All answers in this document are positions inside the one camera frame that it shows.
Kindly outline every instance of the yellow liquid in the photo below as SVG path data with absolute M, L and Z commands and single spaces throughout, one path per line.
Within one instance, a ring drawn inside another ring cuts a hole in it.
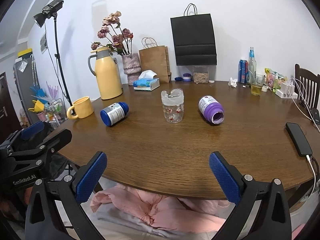
M 251 94 L 259 96 L 261 94 L 262 86 L 252 85 L 251 84 Z

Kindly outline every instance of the studio light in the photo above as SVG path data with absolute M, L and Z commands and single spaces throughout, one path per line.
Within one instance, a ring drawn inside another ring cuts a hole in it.
M 61 60 L 60 60 L 60 54 L 59 54 L 59 47 L 58 47 L 58 36 L 57 36 L 57 11 L 59 11 L 62 8 L 63 5 L 63 0 L 53 0 L 51 3 L 43 7 L 42 12 L 36 14 L 33 18 L 36 22 L 36 24 L 41 28 L 44 25 L 44 22 L 46 19 L 50 19 L 53 17 L 54 19 L 54 34 L 55 34 L 55 40 L 56 40 L 56 49 L 57 49 L 57 54 L 55 54 L 57 60 L 58 60 L 58 65 L 59 65 L 59 70 L 61 73 L 61 78 L 63 82 L 64 89 L 66 91 L 66 98 L 72 106 L 72 102 L 69 96 L 69 92 L 67 89 L 66 81 L 64 80 L 64 75 L 62 71 L 62 66 L 61 66 Z

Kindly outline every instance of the black pole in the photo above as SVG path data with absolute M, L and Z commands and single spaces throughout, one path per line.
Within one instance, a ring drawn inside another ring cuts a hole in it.
M 62 78 L 64 90 L 66 91 L 67 100 L 68 100 L 70 106 L 72 106 L 72 102 L 71 102 L 70 95 L 69 95 L 69 92 L 67 89 L 66 81 L 64 80 L 64 75 L 63 75 L 61 60 L 60 60 L 60 54 L 59 54 L 58 36 L 57 36 L 57 13 L 53 13 L 53 17 L 54 17 L 53 18 L 54 19 L 54 36 L 55 36 L 55 40 L 56 40 L 56 49 L 57 49 L 57 54 L 55 54 L 55 56 L 58 60 L 58 65 L 59 65 L 59 69 L 60 69 L 60 73 L 61 73 L 61 78 Z

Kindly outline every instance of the bottle label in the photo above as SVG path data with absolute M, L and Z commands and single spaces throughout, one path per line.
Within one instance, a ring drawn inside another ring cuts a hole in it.
M 111 125 L 114 125 L 116 122 L 124 118 L 124 111 L 118 103 L 114 103 L 111 106 L 108 106 L 104 109 L 111 120 Z
M 218 103 L 212 96 L 205 96 L 199 101 L 198 107 L 202 114 L 204 114 L 205 108 L 211 103 Z

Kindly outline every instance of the yellow mug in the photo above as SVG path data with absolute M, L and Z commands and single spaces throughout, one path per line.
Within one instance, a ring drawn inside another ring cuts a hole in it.
M 72 109 L 75 110 L 76 115 L 72 115 Z M 73 106 L 69 107 L 67 117 L 69 119 L 86 118 L 94 112 L 91 100 L 89 97 L 83 97 L 73 102 Z

